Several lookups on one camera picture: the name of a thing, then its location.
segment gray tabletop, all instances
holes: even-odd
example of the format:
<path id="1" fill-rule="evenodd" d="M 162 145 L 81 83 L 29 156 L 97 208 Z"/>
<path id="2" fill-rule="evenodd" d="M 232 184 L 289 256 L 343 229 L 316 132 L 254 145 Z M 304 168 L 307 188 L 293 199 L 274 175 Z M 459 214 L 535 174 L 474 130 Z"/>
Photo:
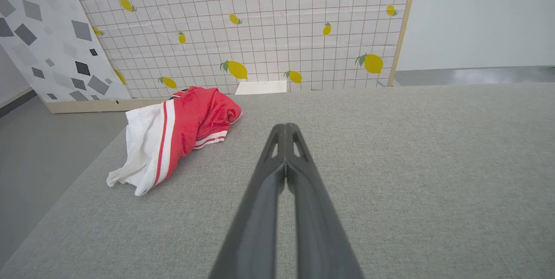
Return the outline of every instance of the gray tabletop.
<path id="1" fill-rule="evenodd" d="M 243 95 L 226 141 L 148 192 L 121 133 L 1 278 L 205 278 L 276 123 L 299 125 L 367 278 L 555 277 L 555 84 Z M 295 278 L 293 196 L 277 276 Z"/>

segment wooden panel edge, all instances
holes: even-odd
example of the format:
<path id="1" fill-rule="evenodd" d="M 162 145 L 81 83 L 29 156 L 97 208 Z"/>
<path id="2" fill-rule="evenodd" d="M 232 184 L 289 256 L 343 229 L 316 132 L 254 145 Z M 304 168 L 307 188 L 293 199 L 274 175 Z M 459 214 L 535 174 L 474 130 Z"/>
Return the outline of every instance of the wooden panel edge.
<path id="1" fill-rule="evenodd" d="M 133 99 L 133 100 L 89 100 L 62 101 L 60 103 L 44 103 L 51 113 L 86 113 L 129 111 L 140 107 L 160 104 L 165 99 Z"/>
<path id="2" fill-rule="evenodd" d="M 399 61 L 399 54 L 401 54 L 401 46 L 403 45 L 403 39 L 405 38 L 405 29 L 407 28 L 408 15 L 411 12 L 412 0 L 407 0 L 407 7 L 405 8 L 405 16 L 403 18 L 403 23 L 401 24 L 401 33 L 399 34 L 399 42 L 397 43 L 397 49 L 395 50 L 395 57 L 393 58 L 393 65 L 391 66 L 391 73 L 389 74 L 389 81 L 387 82 L 387 87 L 393 85 L 393 80 L 395 79 L 395 71 L 397 69 L 397 62 Z"/>

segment white grid backdrop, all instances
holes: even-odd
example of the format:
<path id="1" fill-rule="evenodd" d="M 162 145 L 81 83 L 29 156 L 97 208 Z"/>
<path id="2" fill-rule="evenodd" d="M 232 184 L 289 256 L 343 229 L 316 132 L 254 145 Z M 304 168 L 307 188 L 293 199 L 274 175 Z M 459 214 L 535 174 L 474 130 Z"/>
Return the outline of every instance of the white grid backdrop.
<path id="1" fill-rule="evenodd" d="M 233 94 L 240 81 L 220 70 L 241 62 L 248 81 L 285 80 L 299 71 L 303 82 L 288 90 L 375 88 L 389 78 L 407 0 L 80 0 L 113 67 L 133 98 L 169 97 L 174 89 L 217 87 Z M 394 5 L 396 16 L 386 13 Z M 236 14 L 242 23 L 231 23 Z M 325 22 L 331 33 L 323 36 Z M 178 42 L 178 31 L 186 43 Z M 381 74 L 357 68 L 361 54 L 383 59 Z"/>

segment lemon print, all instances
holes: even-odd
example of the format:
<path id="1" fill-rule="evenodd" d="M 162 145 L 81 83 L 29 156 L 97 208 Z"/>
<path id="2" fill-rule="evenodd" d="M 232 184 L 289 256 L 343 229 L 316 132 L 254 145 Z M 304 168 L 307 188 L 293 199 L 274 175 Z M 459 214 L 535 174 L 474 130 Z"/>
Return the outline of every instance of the lemon print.
<path id="1" fill-rule="evenodd" d="M 248 79 L 246 77 L 246 68 L 245 68 L 245 66 L 243 66 L 242 64 L 240 64 L 238 62 L 234 62 L 233 60 L 232 61 L 226 60 L 225 62 L 222 62 L 220 64 L 220 70 L 222 68 L 224 68 L 224 70 L 226 72 L 228 72 L 228 70 L 229 70 L 229 73 L 231 73 L 232 76 L 234 76 L 238 79 Z"/>
<path id="2" fill-rule="evenodd" d="M 364 68 L 366 68 L 366 71 L 370 73 L 381 73 L 381 68 L 383 68 L 383 60 L 381 60 L 380 56 L 373 54 L 358 56 L 355 60 L 355 65 L 357 62 L 359 66 L 364 64 Z"/>
<path id="3" fill-rule="evenodd" d="M 326 25 L 323 27 L 323 34 L 327 36 L 331 32 L 331 24 L 326 22 Z"/>
<path id="4" fill-rule="evenodd" d="M 177 85 L 175 84 L 174 80 L 172 80 L 171 78 L 162 76 L 158 78 L 158 81 L 160 81 L 160 83 L 164 84 L 165 86 L 168 86 L 171 89 L 177 89 Z"/>
<path id="5" fill-rule="evenodd" d="M 123 9 L 127 11 L 137 11 L 137 8 L 131 5 L 131 2 L 129 0 L 119 0 L 119 3 L 121 4 L 121 7 L 123 7 Z"/>
<path id="6" fill-rule="evenodd" d="M 121 82 L 123 83 L 123 85 L 127 85 L 127 82 L 125 81 L 125 77 L 123 76 L 123 74 L 121 74 L 121 72 L 115 70 L 115 73 L 118 75 L 118 78 L 121 80 Z"/>
<path id="7" fill-rule="evenodd" d="M 399 13 L 398 11 L 395 10 L 395 7 L 393 7 L 393 5 L 387 5 L 386 12 L 390 16 L 395 16 Z"/>
<path id="8" fill-rule="evenodd" d="M 303 77 L 297 71 L 293 71 L 293 70 L 287 71 L 283 74 L 283 76 L 285 76 L 286 78 L 291 79 L 291 81 L 295 82 L 295 83 L 301 84 L 301 82 L 303 81 Z"/>
<path id="9" fill-rule="evenodd" d="M 183 34 L 183 32 L 180 31 L 178 39 L 179 39 L 179 42 L 183 44 L 185 42 L 185 34 Z"/>
<path id="10" fill-rule="evenodd" d="M 234 24 L 241 24 L 242 20 L 237 18 L 237 16 L 235 14 L 229 14 L 229 20 L 230 22 L 234 23 Z"/>
<path id="11" fill-rule="evenodd" d="M 98 30 L 97 27 L 93 26 L 93 32 L 97 35 L 97 36 L 103 36 L 104 32 Z"/>

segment geometric pattern panel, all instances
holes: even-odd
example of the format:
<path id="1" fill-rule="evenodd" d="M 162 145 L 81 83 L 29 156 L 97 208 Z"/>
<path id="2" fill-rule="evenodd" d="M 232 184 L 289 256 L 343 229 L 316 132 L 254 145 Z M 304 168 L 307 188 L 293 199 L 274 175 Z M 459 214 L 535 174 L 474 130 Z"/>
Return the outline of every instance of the geometric pattern panel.
<path id="1" fill-rule="evenodd" d="M 0 0 L 0 14 L 0 44 L 43 100 L 131 99 L 105 52 L 90 51 L 101 44 L 79 0 Z"/>

